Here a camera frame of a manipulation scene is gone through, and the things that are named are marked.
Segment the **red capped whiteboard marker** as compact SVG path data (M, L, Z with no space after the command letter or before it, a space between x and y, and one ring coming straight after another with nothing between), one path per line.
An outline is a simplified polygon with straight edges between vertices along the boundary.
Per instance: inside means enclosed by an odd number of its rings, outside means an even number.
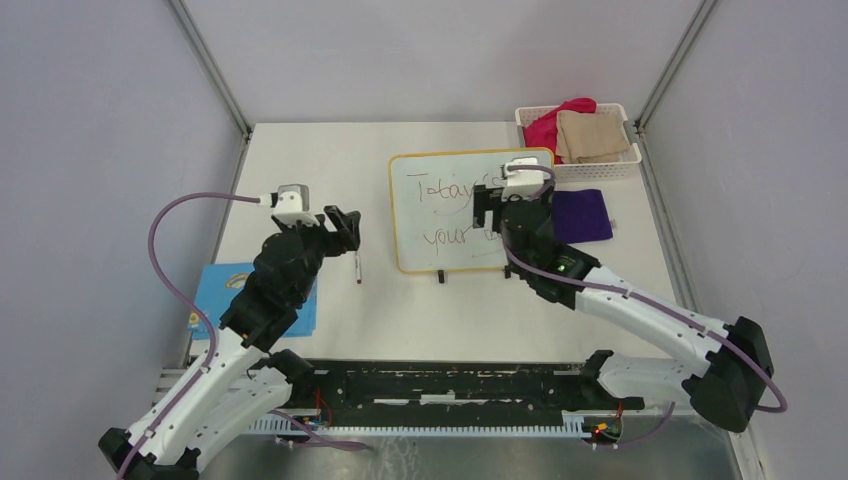
M358 285L361 285L363 282L362 275L362 261L361 254L359 251L354 252L354 273L355 273L355 281Z

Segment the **yellow framed whiteboard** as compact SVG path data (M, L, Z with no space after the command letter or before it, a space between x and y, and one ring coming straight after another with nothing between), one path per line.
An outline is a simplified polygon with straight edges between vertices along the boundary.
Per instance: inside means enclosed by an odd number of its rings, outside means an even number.
M396 260L406 274L501 270L499 235L473 226L474 188L504 186L502 166L514 160L554 165L554 153L510 148L401 154L391 158L389 187Z

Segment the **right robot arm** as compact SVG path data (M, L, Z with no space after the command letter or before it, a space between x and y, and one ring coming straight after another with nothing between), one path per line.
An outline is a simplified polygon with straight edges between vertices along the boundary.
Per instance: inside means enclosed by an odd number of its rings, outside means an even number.
M614 398L636 397L686 403L714 426L735 433L748 428L755 412L768 411L761 402L766 392L778 401L773 412L786 411L756 321L741 316L727 323L635 287L597 258L556 239L551 200L551 192L530 199L477 186L472 225L501 234L508 269L539 297L606 320L666 355L595 352L577 382L585 405L602 408Z

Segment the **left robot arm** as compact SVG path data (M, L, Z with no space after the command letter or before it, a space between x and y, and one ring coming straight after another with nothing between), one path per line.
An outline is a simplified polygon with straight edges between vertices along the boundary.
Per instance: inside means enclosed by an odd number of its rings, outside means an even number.
M272 219L278 230L263 242L206 353L140 420L101 437L117 478L196 479L257 419L312 399L310 364L271 349L297 320L323 261L359 249L361 214L279 207Z

